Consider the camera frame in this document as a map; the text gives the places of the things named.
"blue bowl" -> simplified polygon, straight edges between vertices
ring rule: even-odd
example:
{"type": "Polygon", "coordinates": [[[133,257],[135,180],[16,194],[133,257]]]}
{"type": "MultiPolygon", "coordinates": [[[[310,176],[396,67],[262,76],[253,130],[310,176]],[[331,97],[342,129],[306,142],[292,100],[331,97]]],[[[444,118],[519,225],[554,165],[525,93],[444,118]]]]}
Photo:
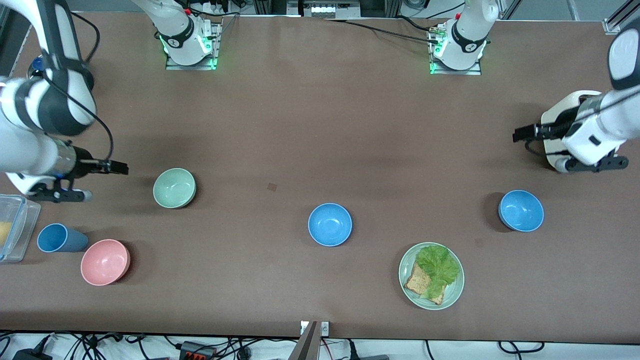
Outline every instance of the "blue bowl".
{"type": "Polygon", "coordinates": [[[528,233],[542,225],[545,210],[532,193],[513,190],[503,196],[498,206],[498,215],[510,229],[528,233]]]}
{"type": "Polygon", "coordinates": [[[320,245],[338,246],[351,234],[351,215],[338,204],[327,202],[318,206],[309,216],[309,234],[320,245]]]}

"yellow food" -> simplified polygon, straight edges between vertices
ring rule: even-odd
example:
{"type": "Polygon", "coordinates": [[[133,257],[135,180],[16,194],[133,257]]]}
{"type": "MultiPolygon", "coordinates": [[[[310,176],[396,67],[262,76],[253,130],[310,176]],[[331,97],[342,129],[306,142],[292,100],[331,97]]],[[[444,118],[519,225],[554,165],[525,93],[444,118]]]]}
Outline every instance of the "yellow food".
{"type": "Polygon", "coordinates": [[[11,231],[12,223],[6,221],[0,221],[0,248],[4,246],[9,232],[11,231]]]}

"floor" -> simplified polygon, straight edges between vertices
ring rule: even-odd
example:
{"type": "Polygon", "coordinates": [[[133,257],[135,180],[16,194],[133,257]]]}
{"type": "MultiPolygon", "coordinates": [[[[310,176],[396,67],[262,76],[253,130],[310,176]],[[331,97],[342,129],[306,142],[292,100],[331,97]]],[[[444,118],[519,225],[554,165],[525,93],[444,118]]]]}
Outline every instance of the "floor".
{"type": "MultiPolygon", "coordinates": [[[[14,334],[11,335],[11,342],[1,359],[11,359],[14,353],[23,348],[34,348],[46,334],[14,334]]],[[[226,342],[226,338],[196,338],[169,336],[173,343],[183,341],[194,341],[203,345],[226,342]]],[[[54,360],[65,358],[69,350],[74,345],[75,339],[71,335],[55,335],[50,338],[45,346],[45,354],[53,356],[54,360]]],[[[350,351],[346,340],[327,339],[332,358],[325,348],[319,353],[319,360],[338,360],[343,357],[349,359],[350,351]]],[[[143,349],[151,359],[157,357],[169,357],[178,359],[179,351],[170,345],[162,336],[148,336],[142,341],[143,349]]],[[[422,340],[354,340],[358,355],[360,357],[387,355],[390,360],[425,360],[429,359],[425,342],[422,340]]],[[[538,347],[535,343],[516,343],[522,349],[538,347]]],[[[275,360],[288,359],[289,354],[295,344],[292,341],[260,341],[252,346],[252,359],[254,360],[275,360]]],[[[496,342],[492,341],[430,341],[429,346],[435,360],[512,360],[516,355],[509,355],[502,352],[496,342]]],[[[104,354],[107,360],[142,360],[139,345],[129,344],[125,341],[119,343],[113,340],[101,342],[98,349],[104,354]]],[[[78,350],[75,359],[82,359],[83,350],[78,350]]],[[[548,359],[548,360],[597,360],[597,359],[639,359],[639,345],[596,345],[596,344],[567,344],[567,343],[547,343],[545,348],[534,354],[524,354],[524,360],[548,359]]],[[[231,354],[225,359],[233,360],[231,354]]]]}

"lettuce leaf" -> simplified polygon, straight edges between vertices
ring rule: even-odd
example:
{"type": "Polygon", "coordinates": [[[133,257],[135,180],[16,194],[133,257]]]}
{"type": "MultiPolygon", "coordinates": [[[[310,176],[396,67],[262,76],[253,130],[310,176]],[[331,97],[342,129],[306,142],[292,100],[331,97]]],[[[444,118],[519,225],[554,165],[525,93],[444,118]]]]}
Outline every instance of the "lettuce leaf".
{"type": "Polygon", "coordinates": [[[441,245],[422,248],[416,255],[415,262],[431,278],[429,287],[420,296],[423,299],[439,297],[443,287],[454,282],[460,271],[449,250],[441,245]]]}

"pink bowl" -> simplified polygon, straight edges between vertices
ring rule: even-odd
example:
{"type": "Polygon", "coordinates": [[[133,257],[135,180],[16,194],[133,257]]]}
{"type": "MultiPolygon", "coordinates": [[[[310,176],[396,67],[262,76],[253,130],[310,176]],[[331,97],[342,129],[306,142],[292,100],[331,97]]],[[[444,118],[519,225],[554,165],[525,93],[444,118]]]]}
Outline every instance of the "pink bowl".
{"type": "Polygon", "coordinates": [[[103,286],[115,282],[129,269],[129,251],[118,240],[105,239],[91,245],[84,253],[80,272],[91,285],[103,286]]]}

